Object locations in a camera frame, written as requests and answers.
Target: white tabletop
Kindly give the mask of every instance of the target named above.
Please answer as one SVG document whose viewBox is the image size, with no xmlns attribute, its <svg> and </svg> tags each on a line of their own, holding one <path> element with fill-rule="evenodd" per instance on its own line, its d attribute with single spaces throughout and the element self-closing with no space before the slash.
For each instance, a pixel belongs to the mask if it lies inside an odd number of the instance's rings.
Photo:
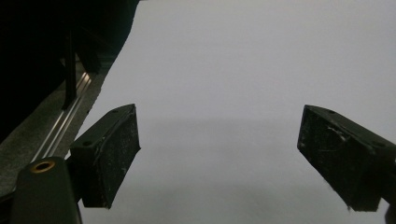
<svg viewBox="0 0 396 224">
<path fill-rule="evenodd" d="M 297 149 L 304 105 L 396 142 L 396 2 L 139 3 L 79 134 L 136 104 L 136 155 L 84 223 L 385 223 L 347 205 Z"/>
</svg>

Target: dark background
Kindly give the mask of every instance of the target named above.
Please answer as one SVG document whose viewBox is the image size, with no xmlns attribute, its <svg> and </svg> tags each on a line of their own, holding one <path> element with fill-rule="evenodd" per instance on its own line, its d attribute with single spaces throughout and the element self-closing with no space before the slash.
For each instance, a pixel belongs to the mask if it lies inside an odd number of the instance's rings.
<svg viewBox="0 0 396 224">
<path fill-rule="evenodd" d="M 83 64 L 99 54 L 115 58 L 138 2 L 0 1 L 0 143 L 64 82 L 61 59 L 70 29 Z"/>
</svg>

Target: white surface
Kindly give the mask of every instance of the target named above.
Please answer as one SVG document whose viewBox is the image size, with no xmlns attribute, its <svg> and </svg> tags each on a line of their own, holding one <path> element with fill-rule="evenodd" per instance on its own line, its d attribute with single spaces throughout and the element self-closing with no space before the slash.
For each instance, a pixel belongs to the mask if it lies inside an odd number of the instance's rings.
<svg viewBox="0 0 396 224">
<path fill-rule="evenodd" d="M 297 149 L 304 105 L 396 142 L 396 2 L 142 1 L 79 134 L 136 104 L 142 150 L 84 223 L 384 223 Z"/>
</svg>

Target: white table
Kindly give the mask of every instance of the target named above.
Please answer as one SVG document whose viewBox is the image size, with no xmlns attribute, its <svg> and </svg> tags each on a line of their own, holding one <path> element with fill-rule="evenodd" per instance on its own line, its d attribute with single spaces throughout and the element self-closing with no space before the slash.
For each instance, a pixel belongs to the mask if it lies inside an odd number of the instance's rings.
<svg viewBox="0 0 396 224">
<path fill-rule="evenodd" d="M 347 206 L 297 149 L 304 105 L 396 142 L 396 2 L 139 3 L 79 134 L 136 104 L 142 150 L 84 223 L 385 223 Z"/>
</svg>

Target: gray floor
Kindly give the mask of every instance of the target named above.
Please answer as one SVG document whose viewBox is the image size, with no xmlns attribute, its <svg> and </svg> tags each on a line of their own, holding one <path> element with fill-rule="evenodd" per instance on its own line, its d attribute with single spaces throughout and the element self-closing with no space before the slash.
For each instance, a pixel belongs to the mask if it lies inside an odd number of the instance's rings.
<svg viewBox="0 0 396 224">
<path fill-rule="evenodd" d="M 98 74 L 89 74 L 91 84 L 81 96 L 81 103 L 70 125 L 56 147 L 53 156 L 64 157 L 74 142 L 78 130 L 88 115 L 96 97 L 100 93 L 106 74 L 114 62 L 114 57 L 100 57 L 102 68 Z M 85 73 L 77 62 L 77 79 Z M 0 145 L 0 196 L 10 193 L 15 186 L 18 172 L 31 162 L 37 150 L 46 140 L 50 130 L 62 113 L 65 84 L 49 95 L 36 110 Z"/>
</svg>

